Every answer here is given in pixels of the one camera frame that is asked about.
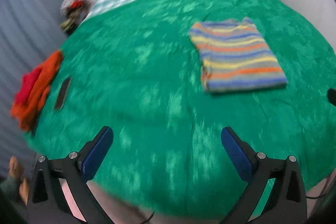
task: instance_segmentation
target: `curtain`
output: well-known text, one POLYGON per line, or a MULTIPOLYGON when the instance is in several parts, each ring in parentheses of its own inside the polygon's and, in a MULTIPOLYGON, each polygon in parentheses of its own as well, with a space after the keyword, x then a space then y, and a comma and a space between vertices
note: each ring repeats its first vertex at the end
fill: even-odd
POLYGON ((59 24, 63 0, 0 0, 0 175, 6 176, 8 161, 15 155, 30 175, 35 153, 10 117, 13 97, 23 74, 31 71, 60 47, 66 36, 59 24))

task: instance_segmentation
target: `green blanket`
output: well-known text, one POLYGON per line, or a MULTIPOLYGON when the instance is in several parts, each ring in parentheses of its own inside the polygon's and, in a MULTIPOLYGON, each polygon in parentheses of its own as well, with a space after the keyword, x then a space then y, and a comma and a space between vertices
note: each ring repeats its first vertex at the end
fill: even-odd
MULTIPOLYGON (((50 159, 78 151, 102 126, 115 138, 94 178, 105 191, 157 212, 220 218, 243 183, 221 129, 269 157, 295 155, 309 189, 335 167, 331 46, 279 0, 137 0, 84 22, 62 46, 31 145, 50 159), (188 30, 196 21, 251 18, 283 68, 284 89, 205 94, 188 30), (53 110, 72 75, 62 110, 53 110)), ((257 211, 265 204, 269 182, 257 211)))

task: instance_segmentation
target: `colorful striped fabric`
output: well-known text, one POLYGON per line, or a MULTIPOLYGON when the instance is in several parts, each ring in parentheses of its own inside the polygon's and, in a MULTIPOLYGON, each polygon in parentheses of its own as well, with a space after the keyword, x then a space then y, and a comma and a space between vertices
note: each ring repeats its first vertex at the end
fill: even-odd
POLYGON ((284 86, 286 76, 253 21, 198 22, 189 31, 202 61, 205 91, 229 92, 284 86))

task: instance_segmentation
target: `yellow stripe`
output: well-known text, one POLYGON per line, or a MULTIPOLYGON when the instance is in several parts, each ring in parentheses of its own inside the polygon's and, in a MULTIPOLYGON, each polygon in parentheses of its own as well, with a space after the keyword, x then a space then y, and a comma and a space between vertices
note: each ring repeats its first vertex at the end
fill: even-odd
POLYGON ((234 30, 237 29, 246 29, 246 28, 255 28, 254 26, 237 26, 237 27, 233 27, 231 29, 212 29, 211 27, 208 27, 210 30, 212 30, 213 32, 232 32, 234 30))
POLYGON ((203 65, 206 67, 211 67, 214 69, 236 69, 239 67, 251 65, 254 63, 260 63, 260 62, 267 62, 267 61, 273 61, 273 62, 278 62, 278 60, 275 57, 272 56, 267 56, 267 57, 262 57, 254 60, 249 60, 241 63, 217 63, 217 62, 211 62, 208 60, 203 60, 203 65))
POLYGON ((216 40, 201 37, 201 36, 197 36, 197 37, 196 36, 191 36, 191 40, 192 40, 192 42, 206 43, 206 44, 209 44, 209 45, 219 46, 219 47, 247 45, 247 44, 251 44, 253 42, 257 42, 257 41, 258 42, 265 42, 265 40, 262 39, 262 38, 253 38, 251 40, 241 41, 241 42, 218 42, 216 40))

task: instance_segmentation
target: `black phone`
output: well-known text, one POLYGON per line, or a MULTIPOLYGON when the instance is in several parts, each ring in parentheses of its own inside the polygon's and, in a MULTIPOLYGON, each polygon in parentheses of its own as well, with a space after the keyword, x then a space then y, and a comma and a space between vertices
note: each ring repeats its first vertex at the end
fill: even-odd
POLYGON ((61 89, 59 90, 57 100, 54 106, 54 109, 61 109, 64 105, 65 98, 67 96, 68 88, 71 82, 71 76, 66 78, 61 86, 61 89))

